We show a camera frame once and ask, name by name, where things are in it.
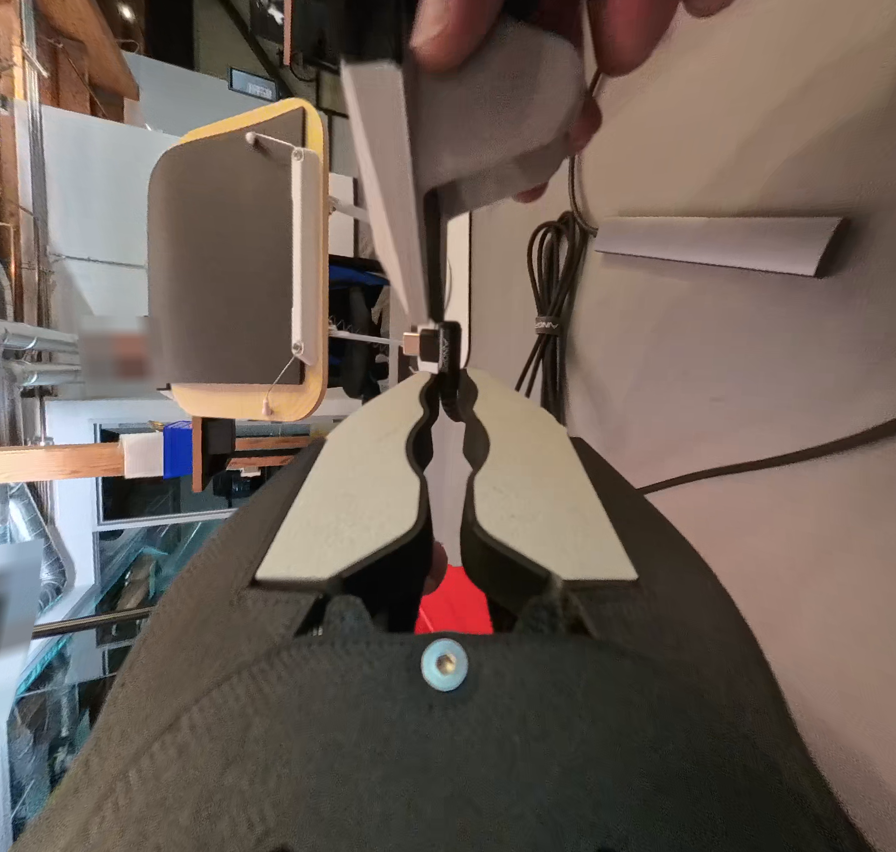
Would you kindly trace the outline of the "blue box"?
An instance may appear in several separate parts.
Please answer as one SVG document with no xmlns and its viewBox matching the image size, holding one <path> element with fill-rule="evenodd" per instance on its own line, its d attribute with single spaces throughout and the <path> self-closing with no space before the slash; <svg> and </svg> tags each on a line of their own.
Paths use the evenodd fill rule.
<svg viewBox="0 0 896 852">
<path fill-rule="evenodd" d="M 190 477 L 193 474 L 193 425 L 191 421 L 166 423 L 162 428 L 163 478 Z"/>
</svg>

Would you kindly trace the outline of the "wooden beam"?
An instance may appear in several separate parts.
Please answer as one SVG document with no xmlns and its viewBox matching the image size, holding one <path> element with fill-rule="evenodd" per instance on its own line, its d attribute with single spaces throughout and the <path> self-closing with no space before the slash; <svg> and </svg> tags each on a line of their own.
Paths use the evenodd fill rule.
<svg viewBox="0 0 896 852">
<path fill-rule="evenodd" d="M 298 451 L 313 441 L 309 436 L 239 437 L 229 454 L 201 455 L 191 458 L 198 464 L 201 477 L 215 474 L 214 467 L 227 466 L 235 460 L 237 468 L 258 465 L 284 465 Z M 3 484 L 39 483 L 46 481 L 122 477 L 125 454 L 121 443 L 20 446 L 1 449 L 1 482 Z"/>
</svg>

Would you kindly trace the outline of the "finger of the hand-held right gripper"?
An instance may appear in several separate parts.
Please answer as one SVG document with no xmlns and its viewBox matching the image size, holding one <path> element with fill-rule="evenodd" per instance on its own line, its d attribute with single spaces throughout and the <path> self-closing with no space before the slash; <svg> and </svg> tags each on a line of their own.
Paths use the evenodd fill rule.
<svg viewBox="0 0 896 852">
<path fill-rule="evenodd" d="M 345 62 L 343 93 L 375 252 L 409 324 L 432 324 L 422 204 L 405 77 L 395 62 Z"/>
</svg>

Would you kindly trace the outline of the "grey usb hub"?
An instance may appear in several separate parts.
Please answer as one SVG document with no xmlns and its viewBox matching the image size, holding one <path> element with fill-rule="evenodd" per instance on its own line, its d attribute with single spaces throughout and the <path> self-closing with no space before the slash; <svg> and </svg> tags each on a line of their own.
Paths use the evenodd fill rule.
<svg viewBox="0 0 896 852">
<path fill-rule="evenodd" d="M 817 277 L 849 227 L 841 217 L 617 217 L 600 253 L 764 274 Z"/>
</svg>

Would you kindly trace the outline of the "red plastic bin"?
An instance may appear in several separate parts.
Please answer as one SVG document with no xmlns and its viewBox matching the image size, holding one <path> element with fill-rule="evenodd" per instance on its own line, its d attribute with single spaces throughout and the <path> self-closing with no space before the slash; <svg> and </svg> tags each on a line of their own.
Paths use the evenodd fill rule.
<svg viewBox="0 0 896 852">
<path fill-rule="evenodd" d="M 415 634 L 475 634 L 494 632 L 486 596 L 461 566 L 447 565 L 439 586 L 422 597 Z"/>
</svg>

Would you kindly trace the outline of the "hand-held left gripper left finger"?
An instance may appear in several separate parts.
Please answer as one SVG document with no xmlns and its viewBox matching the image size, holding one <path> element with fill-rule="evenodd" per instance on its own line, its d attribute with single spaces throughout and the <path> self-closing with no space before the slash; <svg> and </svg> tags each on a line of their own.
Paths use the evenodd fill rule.
<svg viewBox="0 0 896 852">
<path fill-rule="evenodd" d="M 405 562 L 388 589 L 426 580 L 434 542 L 412 443 L 428 430 L 433 379 L 413 374 L 330 432 L 257 568 L 258 583 L 322 588 L 392 555 Z"/>
</svg>

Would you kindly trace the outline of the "white box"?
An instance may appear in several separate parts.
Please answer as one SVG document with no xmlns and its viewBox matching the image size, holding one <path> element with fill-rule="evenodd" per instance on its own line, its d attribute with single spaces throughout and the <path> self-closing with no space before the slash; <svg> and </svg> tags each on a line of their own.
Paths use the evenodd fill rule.
<svg viewBox="0 0 896 852">
<path fill-rule="evenodd" d="M 159 431 L 128 432 L 119 437 L 126 479 L 164 477 L 164 435 Z"/>
</svg>

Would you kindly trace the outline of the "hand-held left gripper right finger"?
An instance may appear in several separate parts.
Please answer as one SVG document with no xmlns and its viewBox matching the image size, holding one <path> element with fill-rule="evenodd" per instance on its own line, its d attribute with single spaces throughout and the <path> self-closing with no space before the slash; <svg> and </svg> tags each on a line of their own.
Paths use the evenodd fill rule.
<svg viewBox="0 0 896 852">
<path fill-rule="evenodd" d="M 484 594 L 637 580 L 561 423 L 479 369 L 462 376 L 462 416 L 462 564 Z"/>
</svg>

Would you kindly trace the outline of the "dark board with wooden rim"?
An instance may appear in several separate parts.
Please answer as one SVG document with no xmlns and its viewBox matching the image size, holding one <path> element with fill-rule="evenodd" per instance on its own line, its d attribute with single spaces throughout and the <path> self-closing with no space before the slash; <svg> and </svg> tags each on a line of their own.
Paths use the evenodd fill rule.
<svg viewBox="0 0 896 852">
<path fill-rule="evenodd" d="M 319 409 L 323 366 L 290 357 L 291 199 L 285 148 L 251 148 L 248 130 L 321 158 L 327 131 L 289 98 L 193 129 L 163 153 L 148 197 L 148 334 L 152 384 L 186 414 L 298 422 Z"/>
</svg>

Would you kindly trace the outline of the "silver ceiling duct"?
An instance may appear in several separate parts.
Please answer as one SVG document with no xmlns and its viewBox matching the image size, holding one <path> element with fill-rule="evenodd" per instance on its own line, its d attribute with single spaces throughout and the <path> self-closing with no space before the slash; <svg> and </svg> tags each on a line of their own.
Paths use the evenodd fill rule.
<svg viewBox="0 0 896 852">
<path fill-rule="evenodd" d="M 36 615 L 43 616 L 69 589 L 71 569 L 57 532 L 26 484 L 2 485 L 1 540 L 2 554 L 9 555 L 14 574 L 24 578 L 26 593 L 34 592 Z"/>
</svg>

